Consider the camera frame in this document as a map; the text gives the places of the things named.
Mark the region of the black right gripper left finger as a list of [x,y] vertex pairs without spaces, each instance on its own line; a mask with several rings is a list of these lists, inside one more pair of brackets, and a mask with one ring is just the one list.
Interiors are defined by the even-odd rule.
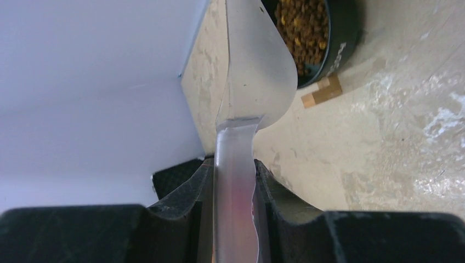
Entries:
[[213,159],[153,176],[178,187],[139,204],[16,208],[1,215],[1,262],[211,262]]

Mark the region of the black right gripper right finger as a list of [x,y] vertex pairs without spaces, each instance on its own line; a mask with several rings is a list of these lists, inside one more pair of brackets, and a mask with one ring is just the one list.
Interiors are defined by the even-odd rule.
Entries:
[[464,262],[464,222],[454,215],[323,211],[255,165],[260,262]]

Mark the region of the clear plastic scoop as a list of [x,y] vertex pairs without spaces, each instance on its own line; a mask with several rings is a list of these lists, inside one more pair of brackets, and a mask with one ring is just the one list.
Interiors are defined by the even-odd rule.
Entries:
[[253,138],[289,109],[293,57],[261,1],[226,1],[229,64],[216,119],[214,260],[257,262]]

